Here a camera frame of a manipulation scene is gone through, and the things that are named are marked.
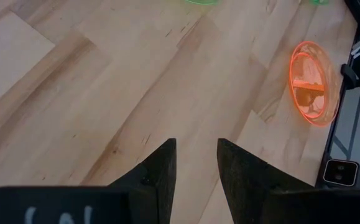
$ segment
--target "translucent orange bowl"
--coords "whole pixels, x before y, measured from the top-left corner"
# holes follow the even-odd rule
[[[311,124],[326,126],[335,118],[339,105],[341,76],[323,49],[302,42],[292,54],[289,87],[296,108]]]

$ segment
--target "orange plastic bowl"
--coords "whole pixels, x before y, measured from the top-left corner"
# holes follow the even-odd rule
[[[313,42],[302,42],[292,54],[289,87],[296,108],[311,124],[326,126],[335,118],[341,76],[329,57]]]

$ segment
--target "wooden floor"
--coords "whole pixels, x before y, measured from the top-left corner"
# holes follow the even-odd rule
[[[355,30],[342,0],[0,0],[0,186],[106,185],[177,138],[172,223],[231,223],[217,139],[313,185],[329,127],[290,56],[312,40],[338,71]]]

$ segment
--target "green plastic object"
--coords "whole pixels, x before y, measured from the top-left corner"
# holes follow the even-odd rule
[[[329,0],[310,0],[313,4],[328,4]]]
[[[216,4],[218,2],[218,0],[186,0],[186,1],[200,5]]]

